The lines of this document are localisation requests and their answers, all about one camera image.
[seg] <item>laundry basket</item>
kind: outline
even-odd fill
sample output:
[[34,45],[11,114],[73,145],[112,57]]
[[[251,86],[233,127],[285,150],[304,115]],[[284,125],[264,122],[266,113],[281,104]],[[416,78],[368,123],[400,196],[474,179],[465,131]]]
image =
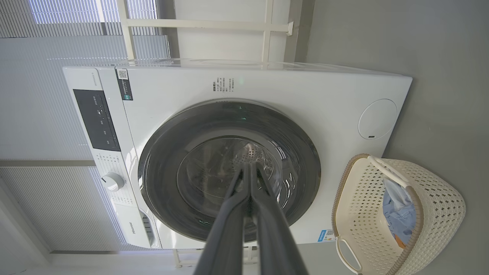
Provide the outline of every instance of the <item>laundry basket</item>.
[[[384,177],[406,189],[416,210],[416,226],[405,249],[397,245],[383,214]],[[443,250],[464,215],[460,193],[423,167],[403,160],[357,155],[345,169],[334,202],[336,249],[343,263],[356,274],[414,274]],[[345,259],[340,242],[346,243],[359,269]]]

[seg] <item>gray floor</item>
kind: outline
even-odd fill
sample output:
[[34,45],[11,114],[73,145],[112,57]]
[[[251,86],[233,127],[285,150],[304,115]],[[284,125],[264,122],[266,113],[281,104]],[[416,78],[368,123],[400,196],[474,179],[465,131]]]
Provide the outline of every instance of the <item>gray floor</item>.
[[[384,157],[426,167],[467,214],[418,274],[487,274],[489,1],[316,0],[307,61],[414,78]],[[300,247],[311,274],[351,274],[334,245]]]

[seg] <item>washing machine door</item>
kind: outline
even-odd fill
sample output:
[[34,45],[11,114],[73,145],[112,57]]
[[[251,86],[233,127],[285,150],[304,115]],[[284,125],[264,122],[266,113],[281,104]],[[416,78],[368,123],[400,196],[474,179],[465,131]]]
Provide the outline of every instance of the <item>washing machine door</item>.
[[[205,103],[165,122],[141,154],[141,192],[161,222],[205,241],[235,170],[246,161],[262,165],[289,225],[296,222],[319,188],[319,157],[297,124],[258,103]],[[256,240],[251,220],[244,240]]]

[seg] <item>brand logo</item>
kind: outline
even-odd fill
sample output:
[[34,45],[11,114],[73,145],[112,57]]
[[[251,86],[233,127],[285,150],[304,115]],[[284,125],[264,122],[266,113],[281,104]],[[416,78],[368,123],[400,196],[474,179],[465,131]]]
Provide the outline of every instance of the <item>brand logo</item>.
[[95,80],[95,74],[92,73],[93,84],[97,86],[97,81]]
[[134,231],[133,223],[129,222],[129,225],[131,226],[131,231],[133,232],[133,234],[136,234],[136,232]]

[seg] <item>white washing machine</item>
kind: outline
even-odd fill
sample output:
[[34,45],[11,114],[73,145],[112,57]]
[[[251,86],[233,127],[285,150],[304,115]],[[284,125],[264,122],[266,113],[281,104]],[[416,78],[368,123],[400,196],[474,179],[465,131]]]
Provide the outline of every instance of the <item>white washing machine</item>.
[[[297,243],[327,241],[348,160],[381,156],[412,78],[317,64],[130,61],[64,73],[128,243],[202,248],[257,161]],[[246,221],[244,240],[256,245]]]

